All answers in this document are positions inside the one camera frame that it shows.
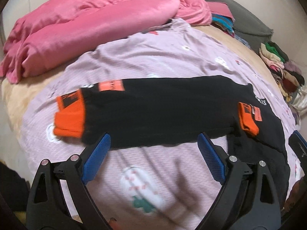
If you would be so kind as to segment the lilac strawberry print bed sheet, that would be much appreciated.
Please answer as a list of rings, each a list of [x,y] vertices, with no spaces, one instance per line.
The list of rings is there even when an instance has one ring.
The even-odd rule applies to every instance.
[[[28,229],[278,229],[295,119],[265,63],[181,19],[99,45],[30,102]]]

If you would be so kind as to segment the striped folded clothes stack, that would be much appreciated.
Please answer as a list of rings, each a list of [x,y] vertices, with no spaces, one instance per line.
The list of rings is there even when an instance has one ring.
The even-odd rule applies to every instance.
[[[208,5],[212,14],[211,24],[234,38],[235,32],[233,27],[235,18],[228,5],[222,2],[208,2]]]

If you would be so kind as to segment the grey headboard cover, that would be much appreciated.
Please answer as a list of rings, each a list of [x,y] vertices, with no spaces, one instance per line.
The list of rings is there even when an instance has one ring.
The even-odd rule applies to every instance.
[[[205,0],[206,2],[227,5],[235,22],[234,32],[247,41],[255,53],[259,53],[261,44],[271,40],[273,30],[266,26],[257,16],[234,0]]]

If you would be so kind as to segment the black garment with orange cuffs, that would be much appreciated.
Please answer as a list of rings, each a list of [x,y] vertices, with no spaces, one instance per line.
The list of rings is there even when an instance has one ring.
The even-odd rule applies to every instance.
[[[225,136],[230,155],[268,164],[279,203],[286,200],[290,167],[283,126],[251,84],[220,75],[111,80],[56,101],[54,134],[87,145],[105,132],[115,148],[194,142],[202,132]]]

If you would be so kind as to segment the pink plush blanket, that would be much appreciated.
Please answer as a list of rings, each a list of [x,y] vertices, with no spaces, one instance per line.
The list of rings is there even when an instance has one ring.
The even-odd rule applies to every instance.
[[[49,0],[19,18],[4,43],[1,77],[16,84],[170,19],[209,25],[205,0]]]

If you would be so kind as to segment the pile of mixed folded clothes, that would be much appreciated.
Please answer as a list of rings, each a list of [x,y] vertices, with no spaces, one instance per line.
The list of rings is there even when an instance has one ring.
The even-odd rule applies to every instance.
[[[272,74],[286,103],[295,112],[306,114],[306,79],[296,63],[274,42],[261,43],[259,56]]]

